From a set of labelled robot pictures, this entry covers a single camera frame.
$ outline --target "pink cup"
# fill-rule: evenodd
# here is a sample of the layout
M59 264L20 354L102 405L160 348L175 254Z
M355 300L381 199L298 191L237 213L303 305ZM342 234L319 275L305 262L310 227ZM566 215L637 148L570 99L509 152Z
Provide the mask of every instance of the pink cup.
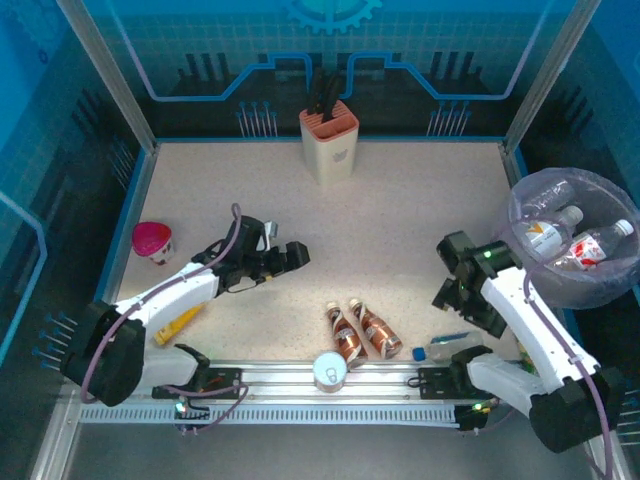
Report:
M133 229L133 251L149 258L156 265L164 265L174 254L171 229L163 223L141 222Z

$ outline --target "yellow tube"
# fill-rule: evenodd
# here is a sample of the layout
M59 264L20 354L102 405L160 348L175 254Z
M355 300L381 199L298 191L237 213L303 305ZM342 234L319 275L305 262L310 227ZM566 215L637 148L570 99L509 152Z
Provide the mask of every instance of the yellow tube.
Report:
M182 330L187 325L187 323L189 323L191 319L195 317L196 313L202 310L204 305L205 305L204 303L200 305L196 305L195 307L184 312L182 315L180 315L178 318L176 318L173 322L171 322L169 325L167 325L163 329L158 330L158 332L153 336L153 338L155 338L158 345L164 345L169 340L171 340L171 338L176 333Z

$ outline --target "speckled surface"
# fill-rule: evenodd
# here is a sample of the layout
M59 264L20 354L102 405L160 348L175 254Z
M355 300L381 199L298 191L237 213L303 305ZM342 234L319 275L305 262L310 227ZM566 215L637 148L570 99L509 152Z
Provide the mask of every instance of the speckled surface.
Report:
M311 263L236 295L213 300L176 339L214 359L311 360L332 349L324 305L357 296L411 348L473 329L431 301L447 270L436 254L448 233L489 240L508 192L496 144L361 142L353 177L318 187L300 143L163 144L141 220L174 232L176 255L158 267L129 256L119 299L174 274L223 237L230 206L279 224L278 245L299 240ZM486 343L518 358L509 330Z

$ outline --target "plastic bag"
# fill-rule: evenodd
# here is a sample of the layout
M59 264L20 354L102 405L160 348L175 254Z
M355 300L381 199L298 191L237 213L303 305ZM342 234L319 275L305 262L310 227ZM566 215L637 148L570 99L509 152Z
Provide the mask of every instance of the plastic bag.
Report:
M549 259L541 258L520 232L523 222L544 219L567 205L575 205L584 213L578 233L612 225L621 218L631 222L635 231L592 270L560 270L550 266ZM572 241L568 230L558 227L568 248ZM493 238L506 242L523 266L533 270L533 285L549 306L584 309L605 305L638 283L639 230L640 212L621 188L587 170L548 168L523 178L512 188L494 225Z

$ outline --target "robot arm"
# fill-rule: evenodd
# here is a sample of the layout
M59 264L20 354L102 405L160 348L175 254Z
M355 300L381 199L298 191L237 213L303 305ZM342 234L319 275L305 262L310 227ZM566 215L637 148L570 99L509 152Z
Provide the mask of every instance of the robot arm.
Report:
M616 369L602 369L532 286L536 305L577 358L569 357L528 302L523 290L526 271L513 252L502 242L476 247L463 232L448 235L437 249L454 279L447 279L433 304L453 307L498 338L509 325L538 372L532 375L486 347L474 347L452 358L452 369L466 376L462 383L505 400L529 417L545 446L562 452L602 433L593 399L575 365L579 359L594 380L614 429L624 396L622 376Z
M115 305L104 302L89 305L69 340L60 372L82 384L98 344L114 322L151 291L182 278L183 281L141 304L122 324L98 361L89 392L105 405L115 406L139 387L184 385L197 391L200 374L208 369L209 360L186 345L161 348L154 337L158 338L157 335L171 325L184 323L206 303L240 283L243 277L251 278L258 285L309 262L307 248L299 242L288 243L286 252L272 246L277 235L275 223L262 223L247 216L242 216L240 222L238 237L229 253L211 268L203 269L203 266L229 244L233 226L225 239L195 255L180 272L147 292ZM201 271L189 276L196 270Z

